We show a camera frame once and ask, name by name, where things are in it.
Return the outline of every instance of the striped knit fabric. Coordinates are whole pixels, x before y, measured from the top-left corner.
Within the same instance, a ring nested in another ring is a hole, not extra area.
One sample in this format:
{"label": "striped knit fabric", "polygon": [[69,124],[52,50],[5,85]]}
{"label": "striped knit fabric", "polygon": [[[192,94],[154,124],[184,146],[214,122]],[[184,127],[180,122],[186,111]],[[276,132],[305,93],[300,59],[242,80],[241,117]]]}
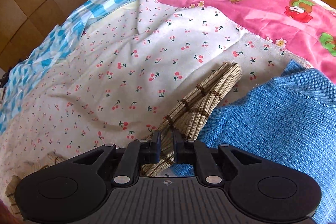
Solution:
{"label": "striped knit fabric", "polygon": [[[310,175],[322,190],[314,220],[336,222],[336,86],[320,71],[291,61],[282,77],[216,108],[198,140],[229,143]],[[173,171],[192,174],[186,165]]]}
{"label": "striped knit fabric", "polygon": [[158,128],[162,132],[161,159],[157,165],[143,167],[142,170],[146,175],[155,176],[174,163],[172,135],[169,128],[180,130],[185,139],[197,139],[211,112],[241,76],[242,71],[238,64],[224,63],[180,100]]}

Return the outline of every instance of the blue sweater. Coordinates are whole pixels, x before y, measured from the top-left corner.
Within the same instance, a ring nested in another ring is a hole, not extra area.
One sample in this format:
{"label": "blue sweater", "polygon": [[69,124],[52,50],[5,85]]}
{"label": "blue sweater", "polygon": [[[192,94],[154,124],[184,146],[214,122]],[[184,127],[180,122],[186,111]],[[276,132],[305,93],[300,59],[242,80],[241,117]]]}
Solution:
{"label": "blue sweater", "polygon": [[[336,86],[320,71],[291,61],[281,77],[216,108],[198,140],[229,143],[310,175],[322,190],[314,220],[336,222]],[[172,169],[193,173],[190,165]]]}

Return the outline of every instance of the blue checkered fabric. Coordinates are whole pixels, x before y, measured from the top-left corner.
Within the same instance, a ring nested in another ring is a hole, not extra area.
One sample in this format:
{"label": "blue checkered fabric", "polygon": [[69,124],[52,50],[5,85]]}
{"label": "blue checkered fabric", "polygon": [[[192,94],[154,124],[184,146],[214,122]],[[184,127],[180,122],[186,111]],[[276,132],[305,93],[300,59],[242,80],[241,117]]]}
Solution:
{"label": "blue checkered fabric", "polygon": [[88,0],[74,10],[63,25],[57,25],[29,58],[14,67],[0,105],[0,135],[8,122],[21,111],[24,97],[58,61],[65,59],[78,44],[84,28],[134,0]]}

